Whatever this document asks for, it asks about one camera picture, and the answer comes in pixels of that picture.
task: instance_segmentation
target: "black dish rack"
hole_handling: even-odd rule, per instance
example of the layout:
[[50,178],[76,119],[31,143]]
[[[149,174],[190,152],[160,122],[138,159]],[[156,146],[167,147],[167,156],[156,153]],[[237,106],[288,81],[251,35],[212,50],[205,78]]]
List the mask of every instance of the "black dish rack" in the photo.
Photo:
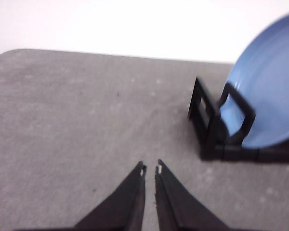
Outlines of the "black dish rack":
[[[229,136],[220,112],[228,96],[233,98],[245,115],[241,128],[232,136]],[[289,140],[266,148],[242,147],[255,117],[253,108],[230,83],[225,84],[221,98],[215,102],[202,80],[196,78],[188,118],[196,130],[203,160],[289,162]]]

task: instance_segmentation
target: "blue plate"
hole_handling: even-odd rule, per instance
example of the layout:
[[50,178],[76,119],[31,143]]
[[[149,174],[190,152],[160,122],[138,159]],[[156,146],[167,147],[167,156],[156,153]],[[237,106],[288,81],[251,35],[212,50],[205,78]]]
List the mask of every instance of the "blue plate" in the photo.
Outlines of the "blue plate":
[[[270,25],[241,54],[230,82],[256,111],[244,139],[246,148],[263,148],[289,139],[289,15]],[[229,97],[221,107],[230,135],[244,116]]]

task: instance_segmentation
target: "gray table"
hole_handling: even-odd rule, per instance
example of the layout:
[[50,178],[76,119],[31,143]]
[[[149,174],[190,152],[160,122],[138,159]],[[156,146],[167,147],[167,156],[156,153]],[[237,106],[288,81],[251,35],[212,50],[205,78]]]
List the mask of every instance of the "gray table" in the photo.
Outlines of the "gray table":
[[143,230],[158,230],[158,158],[228,225],[289,230],[289,165],[197,155],[187,120],[195,77],[218,98],[230,69],[58,51],[0,55],[0,231],[73,226],[139,160],[148,166]]

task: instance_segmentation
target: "white wall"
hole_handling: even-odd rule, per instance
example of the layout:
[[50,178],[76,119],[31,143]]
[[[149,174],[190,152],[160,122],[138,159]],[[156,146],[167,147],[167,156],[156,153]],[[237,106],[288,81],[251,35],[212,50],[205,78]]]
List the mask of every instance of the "white wall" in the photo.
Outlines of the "white wall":
[[0,54],[34,48],[235,62],[289,0],[0,0]]

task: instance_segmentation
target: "gray tabletop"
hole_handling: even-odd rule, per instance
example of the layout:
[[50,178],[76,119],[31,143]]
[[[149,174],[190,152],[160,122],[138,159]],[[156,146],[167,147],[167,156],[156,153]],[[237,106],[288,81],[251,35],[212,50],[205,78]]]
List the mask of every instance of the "gray tabletop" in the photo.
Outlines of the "gray tabletop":
[[158,158],[228,225],[289,231],[289,165],[197,155],[187,120],[195,78],[217,99],[230,69],[59,51],[0,55],[0,231],[73,226],[139,160],[148,166],[143,230],[158,230]]

